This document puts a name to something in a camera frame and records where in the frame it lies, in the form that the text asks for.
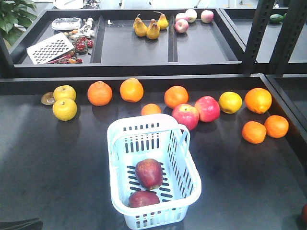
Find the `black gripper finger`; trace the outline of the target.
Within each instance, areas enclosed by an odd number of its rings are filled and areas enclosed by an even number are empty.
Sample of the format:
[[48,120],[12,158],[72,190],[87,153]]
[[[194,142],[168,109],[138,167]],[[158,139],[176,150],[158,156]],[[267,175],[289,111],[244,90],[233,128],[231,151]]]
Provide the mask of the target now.
[[39,218],[0,222],[1,230],[41,230],[43,222]]

